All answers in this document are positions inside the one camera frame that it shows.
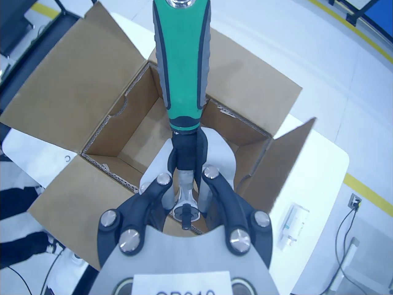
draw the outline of white tabletop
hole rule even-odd
[[[143,57],[148,58],[155,47],[154,34],[119,14],[112,13],[112,16]],[[288,115],[275,138],[301,124],[298,119]],[[14,163],[43,187],[48,186],[76,156],[74,152],[14,129],[8,133],[2,147]],[[269,271],[281,295],[292,291],[306,266],[330,215],[348,164],[348,155],[343,150],[319,133],[311,131],[270,212],[274,246]],[[293,203],[308,209],[310,214],[298,241],[281,250],[276,241]]]

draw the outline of cardboard box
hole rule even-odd
[[[212,29],[202,125],[216,129],[235,152],[237,192],[267,212],[313,124],[271,138],[300,90]],[[1,116],[12,128],[78,153],[29,212],[96,269],[100,215],[138,191],[142,174],[171,137],[161,94],[155,53],[145,60],[97,3],[43,59]],[[195,226],[204,229],[203,221]],[[164,232],[194,236],[172,218]]]

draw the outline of wall socket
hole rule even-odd
[[[349,199],[348,207],[350,209],[354,209],[355,208],[354,203],[355,202],[359,203],[361,201],[362,201],[362,198],[360,198],[358,195],[352,194],[351,198]]]

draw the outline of green tool handle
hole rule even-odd
[[[153,0],[156,56],[173,131],[194,132],[205,104],[210,57],[210,0],[173,6]]]

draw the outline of person's leg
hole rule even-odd
[[[45,232],[35,232],[25,238],[0,245],[0,269],[28,260],[33,254],[46,252],[49,245]]]
[[[11,188],[0,191],[0,219],[24,213],[37,197],[35,187]]]

